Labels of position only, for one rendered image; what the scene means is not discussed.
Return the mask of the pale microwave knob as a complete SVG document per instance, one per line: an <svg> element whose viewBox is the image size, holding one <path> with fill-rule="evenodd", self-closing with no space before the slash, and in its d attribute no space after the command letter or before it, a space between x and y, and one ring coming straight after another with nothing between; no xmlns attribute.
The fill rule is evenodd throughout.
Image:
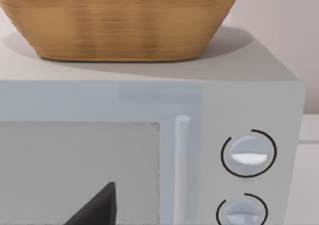
<svg viewBox="0 0 319 225"><path fill-rule="evenodd" d="M228 146L225 161L233 172L251 176L265 170L272 157L273 146L267 138L247 135Z"/></svg>
<svg viewBox="0 0 319 225"><path fill-rule="evenodd" d="M227 201L220 211L224 225L260 225L264 216L264 207L251 198Z"/></svg>

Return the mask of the pale microwave oven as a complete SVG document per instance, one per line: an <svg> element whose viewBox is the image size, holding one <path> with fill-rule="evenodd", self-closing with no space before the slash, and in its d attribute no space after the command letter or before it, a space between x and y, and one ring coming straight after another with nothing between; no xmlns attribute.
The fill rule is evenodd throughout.
<svg viewBox="0 0 319 225"><path fill-rule="evenodd" d="M170 81L203 86L197 170L196 220L224 225L227 201L257 200L260 225L284 221L301 126L304 85L248 32L222 27L196 60L177 63L67 63L43 60L16 31L0 37L0 82ZM267 138L273 157L251 176L227 165L228 146L247 135Z"/></svg>

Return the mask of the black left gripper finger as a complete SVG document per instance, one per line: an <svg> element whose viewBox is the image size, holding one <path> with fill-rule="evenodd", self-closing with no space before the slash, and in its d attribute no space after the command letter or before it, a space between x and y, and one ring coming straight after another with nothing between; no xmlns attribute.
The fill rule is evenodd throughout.
<svg viewBox="0 0 319 225"><path fill-rule="evenodd" d="M116 184L108 183L63 225L116 225Z"/></svg>

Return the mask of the woven wicker basket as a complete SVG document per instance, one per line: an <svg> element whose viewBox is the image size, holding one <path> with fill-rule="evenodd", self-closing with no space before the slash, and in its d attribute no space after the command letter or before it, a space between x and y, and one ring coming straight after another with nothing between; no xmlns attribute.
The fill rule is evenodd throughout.
<svg viewBox="0 0 319 225"><path fill-rule="evenodd" d="M201 56L236 0L0 0L36 54L55 61Z"/></svg>

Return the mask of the pale microwave door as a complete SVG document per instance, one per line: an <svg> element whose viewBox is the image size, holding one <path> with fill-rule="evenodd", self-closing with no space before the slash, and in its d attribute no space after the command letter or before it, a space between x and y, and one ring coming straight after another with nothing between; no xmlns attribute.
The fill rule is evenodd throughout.
<svg viewBox="0 0 319 225"><path fill-rule="evenodd" d="M116 184L119 225L172 225L175 139L188 116L186 223L196 220L203 86L0 82L0 225L61 225Z"/></svg>

